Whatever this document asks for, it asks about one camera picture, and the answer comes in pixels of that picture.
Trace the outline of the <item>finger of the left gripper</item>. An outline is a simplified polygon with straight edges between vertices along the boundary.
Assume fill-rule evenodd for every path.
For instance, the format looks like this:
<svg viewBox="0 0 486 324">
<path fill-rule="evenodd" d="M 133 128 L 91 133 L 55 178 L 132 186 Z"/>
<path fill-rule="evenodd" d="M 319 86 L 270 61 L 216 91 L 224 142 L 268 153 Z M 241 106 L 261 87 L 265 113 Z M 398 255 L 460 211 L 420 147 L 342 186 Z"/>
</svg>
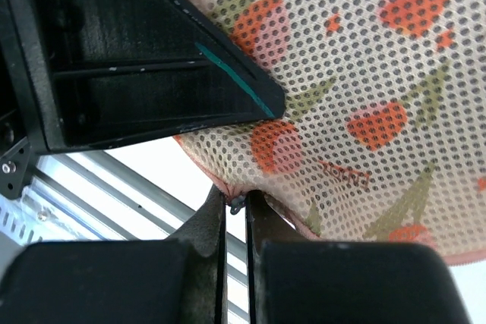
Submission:
<svg viewBox="0 0 486 324">
<path fill-rule="evenodd" d="M 1 0 L 1 144 L 115 149 L 280 118 L 282 87 L 189 0 Z"/>
</svg>

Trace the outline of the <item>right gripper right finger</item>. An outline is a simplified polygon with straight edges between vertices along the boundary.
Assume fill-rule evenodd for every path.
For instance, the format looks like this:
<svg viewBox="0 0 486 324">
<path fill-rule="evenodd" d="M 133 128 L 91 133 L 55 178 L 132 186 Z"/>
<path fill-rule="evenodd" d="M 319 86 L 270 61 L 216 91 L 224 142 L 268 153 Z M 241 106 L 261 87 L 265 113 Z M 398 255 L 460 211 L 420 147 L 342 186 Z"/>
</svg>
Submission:
<svg viewBox="0 0 486 324">
<path fill-rule="evenodd" d="M 423 244 L 308 241 L 264 195 L 246 198 L 252 323 L 467 323 L 445 262 Z"/>
</svg>

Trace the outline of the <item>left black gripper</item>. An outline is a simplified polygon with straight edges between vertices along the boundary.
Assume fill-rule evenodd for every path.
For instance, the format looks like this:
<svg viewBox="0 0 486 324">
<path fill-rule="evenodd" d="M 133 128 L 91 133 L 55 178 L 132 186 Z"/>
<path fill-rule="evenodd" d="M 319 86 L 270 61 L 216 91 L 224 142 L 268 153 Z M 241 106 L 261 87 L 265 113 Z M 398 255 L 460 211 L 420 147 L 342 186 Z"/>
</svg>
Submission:
<svg viewBox="0 0 486 324">
<path fill-rule="evenodd" d="M 17 105 L 7 68 L 1 66 L 1 195 L 9 200 L 21 197 L 32 181 L 38 158 L 31 145 Z"/>
</svg>

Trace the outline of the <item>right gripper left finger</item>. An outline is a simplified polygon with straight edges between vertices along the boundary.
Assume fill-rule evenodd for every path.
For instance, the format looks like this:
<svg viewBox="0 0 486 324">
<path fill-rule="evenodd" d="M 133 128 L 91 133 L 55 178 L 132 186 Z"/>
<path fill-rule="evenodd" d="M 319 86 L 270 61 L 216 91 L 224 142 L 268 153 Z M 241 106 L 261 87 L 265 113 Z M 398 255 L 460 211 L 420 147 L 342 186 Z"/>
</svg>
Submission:
<svg viewBox="0 0 486 324">
<path fill-rule="evenodd" d="M 32 244 L 1 280 L 3 323 L 224 323 L 226 213 L 212 188 L 163 240 Z"/>
</svg>

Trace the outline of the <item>floral mesh laundry bag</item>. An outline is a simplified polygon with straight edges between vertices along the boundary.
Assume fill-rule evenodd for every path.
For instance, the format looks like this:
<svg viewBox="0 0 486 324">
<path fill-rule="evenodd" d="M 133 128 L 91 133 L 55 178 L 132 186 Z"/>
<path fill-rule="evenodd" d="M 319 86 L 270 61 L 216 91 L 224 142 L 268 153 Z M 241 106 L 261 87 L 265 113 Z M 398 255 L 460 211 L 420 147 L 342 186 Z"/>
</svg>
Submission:
<svg viewBox="0 0 486 324">
<path fill-rule="evenodd" d="M 190 0 L 279 83 L 275 121 L 177 136 L 310 239 L 485 258 L 485 0 Z"/>
</svg>

